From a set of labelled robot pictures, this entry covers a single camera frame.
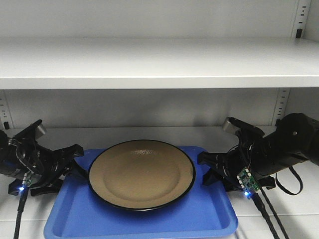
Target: plate rim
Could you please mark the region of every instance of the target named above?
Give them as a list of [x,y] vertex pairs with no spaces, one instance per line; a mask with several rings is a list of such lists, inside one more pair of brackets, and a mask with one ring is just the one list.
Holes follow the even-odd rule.
[[[95,160],[102,154],[104,153],[105,151],[115,147],[115,146],[118,146],[120,144],[123,144],[123,143],[128,143],[128,142],[132,142],[132,141],[155,141],[155,142],[160,142],[160,143],[165,143],[165,144],[168,144],[176,149],[178,149],[180,152],[182,152],[186,157],[187,159],[190,161],[191,163],[191,166],[192,166],[192,169],[193,169],[193,178],[192,178],[192,181],[190,183],[190,185],[188,186],[188,188],[181,194],[179,195],[177,198],[167,202],[167,203],[164,203],[164,204],[161,204],[161,205],[158,205],[158,206],[155,206],[155,207],[149,207],[149,208],[128,208],[128,207],[123,207],[123,206],[119,206],[119,205],[116,205],[114,203],[111,203],[107,200],[105,200],[104,198],[102,198],[92,187],[91,185],[91,182],[90,182],[90,172],[91,172],[91,168],[92,168],[92,165],[94,164]],[[96,195],[98,196],[98,198],[100,198],[101,200],[103,200],[104,202],[108,203],[109,205],[112,205],[113,207],[116,207],[116,208],[120,208],[120,209],[125,209],[125,210],[128,210],[128,211],[150,211],[150,210],[154,210],[154,209],[159,209],[159,208],[162,208],[162,207],[165,207],[165,206],[168,206],[176,201],[178,201],[179,199],[181,199],[182,197],[184,197],[190,190],[191,188],[193,187],[194,183],[195,183],[195,179],[196,179],[196,169],[195,169],[195,165],[194,165],[194,162],[191,160],[191,158],[183,151],[181,150],[180,148],[178,148],[177,146],[173,145],[173,144],[170,144],[170,143],[167,143],[167,142],[163,142],[163,141],[160,141],[160,140],[154,140],[154,139],[133,139],[133,140],[128,140],[128,141],[125,141],[125,142],[121,142],[121,143],[118,143],[118,144],[115,144],[105,150],[103,150],[99,155],[96,156],[96,158],[93,160],[93,162],[91,163],[90,167],[89,167],[89,170],[88,170],[88,184],[89,184],[89,187],[91,189],[91,191]]]

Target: circuit board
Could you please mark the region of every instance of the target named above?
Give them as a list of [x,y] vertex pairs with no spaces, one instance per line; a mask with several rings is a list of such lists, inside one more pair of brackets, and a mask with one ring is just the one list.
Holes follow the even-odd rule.
[[248,168],[243,168],[237,175],[237,179],[247,198],[259,190],[259,186]]

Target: white wall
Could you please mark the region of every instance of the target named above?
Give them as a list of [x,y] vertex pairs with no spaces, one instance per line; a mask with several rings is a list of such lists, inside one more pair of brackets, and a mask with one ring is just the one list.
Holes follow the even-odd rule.
[[319,41],[319,0],[312,0],[304,38]]
[[290,37],[297,0],[0,0],[0,37]]

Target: green circuit board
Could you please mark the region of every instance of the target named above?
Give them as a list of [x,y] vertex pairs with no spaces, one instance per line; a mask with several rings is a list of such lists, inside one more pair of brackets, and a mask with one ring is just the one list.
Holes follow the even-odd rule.
[[259,190],[259,186],[248,168],[243,168],[237,175],[237,179],[244,191],[257,192]]

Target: black cable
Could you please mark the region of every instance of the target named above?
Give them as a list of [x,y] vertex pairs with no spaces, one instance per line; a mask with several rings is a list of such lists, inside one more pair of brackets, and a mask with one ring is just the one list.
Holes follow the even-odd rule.
[[254,193],[251,198],[253,199],[253,201],[256,205],[256,208],[260,211],[261,215],[266,220],[268,227],[269,227],[271,233],[273,234],[274,239],[280,239],[275,228],[274,228],[274,225],[272,224],[270,217],[265,209],[265,204],[263,203],[263,201],[259,197],[258,193]]
[[21,224],[21,217],[24,210],[25,202],[28,197],[29,188],[25,187],[24,190],[21,192],[20,200],[19,200],[19,206],[18,206],[18,213],[16,216],[15,221],[15,230],[14,230],[14,236],[13,239],[19,238],[19,232],[20,232],[20,224]]
[[270,210],[273,212],[273,214],[274,214],[274,216],[275,216],[275,218],[276,218],[276,221],[277,221],[277,223],[278,223],[278,225],[279,225],[281,231],[283,232],[283,234],[284,234],[284,236],[285,236],[285,239],[289,239],[289,236],[288,236],[288,234],[287,234],[287,232],[286,232],[286,230],[285,230],[283,224],[281,223],[281,221],[280,221],[280,219],[279,219],[279,217],[278,217],[278,215],[277,215],[277,213],[276,213],[276,211],[275,211],[273,205],[271,204],[269,198],[267,197],[267,195],[266,195],[266,193],[265,193],[265,191],[264,191],[264,189],[263,189],[262,187],[260,187],[260,191],[261,191],[261,193],[263,194],[263,196],[264,196],[264,198],[265,198],[265,200],[266,200],[266,202],[267,202],[267,204],[268,204]]
[[298,182],[299,182],[300,188],[299,188],[299,191],[298,191],[297,193],[292,193],[292,192],[289,191],[287,188],[285,188],[285,187],[279,182],[279,180],[278,180],[278,178],[277,178],[277,173],[276,173],[276,177],[275,177],[275,182],[276,182],[277,186],[278,186],[281,190],[283,190],[285,193],[294,196],[294,195],[297,195],[297,194],[301,193],[301,191],[303,190],[304,186],[303,186],[303,181],[302,181],[301,177],[300,177],[299,174],[294,170],[293,166],[289,167],[289,170],[291,171],[291,173],[295,176],[295,178],[296,178],[296,179],[298,180]]

